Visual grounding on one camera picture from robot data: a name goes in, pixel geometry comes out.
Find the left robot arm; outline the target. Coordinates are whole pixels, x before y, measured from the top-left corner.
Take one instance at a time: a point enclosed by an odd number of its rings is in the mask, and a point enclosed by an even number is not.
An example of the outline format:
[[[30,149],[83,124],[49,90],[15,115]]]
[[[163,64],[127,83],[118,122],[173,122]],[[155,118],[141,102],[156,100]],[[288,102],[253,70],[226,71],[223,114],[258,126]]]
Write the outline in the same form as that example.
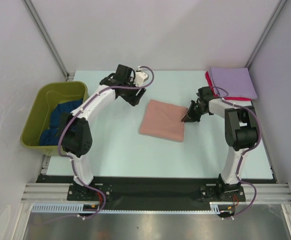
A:
[[[79,107],[70,113],[61,114],[57,151],[60,157],[69,159],[74,174],[73,180],[80,185],[78,193],[85,200],[92,199],[96,194],[96,187],[90,184],[94,175],[87,158],[93,144],[93,121],[117,98],[122,98],[131,106],[138,105],[154,78],[153,71],[147,66],[132,69],[120,64],[115,72],[99,82],[96,91]]]

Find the pink printed t shirt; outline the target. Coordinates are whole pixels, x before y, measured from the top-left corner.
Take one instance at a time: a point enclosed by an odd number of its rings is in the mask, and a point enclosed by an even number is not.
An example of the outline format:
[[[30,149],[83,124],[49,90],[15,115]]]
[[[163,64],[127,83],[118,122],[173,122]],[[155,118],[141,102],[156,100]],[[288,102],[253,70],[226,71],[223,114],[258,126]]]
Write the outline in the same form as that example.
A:
[[[151,99],[147,104],[139,133],[165,140],[183,142],[187,108]]]

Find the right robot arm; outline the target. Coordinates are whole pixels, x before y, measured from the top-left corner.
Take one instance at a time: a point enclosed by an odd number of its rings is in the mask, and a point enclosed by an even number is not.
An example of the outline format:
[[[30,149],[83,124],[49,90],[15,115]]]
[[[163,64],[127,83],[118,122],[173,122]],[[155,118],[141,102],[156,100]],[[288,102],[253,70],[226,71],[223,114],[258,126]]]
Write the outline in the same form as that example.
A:
[[[239,191],[242,182],[241,167],[248,152],[261,142],[260,122],[253,106],[242,106],[215,96],[209,86],[197,91],[197,100],[192,100],[184,123],[199,122],[201,116],[217,115],[224,119],[224,135],[228,145],[225,166],[218,176],[216,195],[222,201],[229,200],[234,192]]]

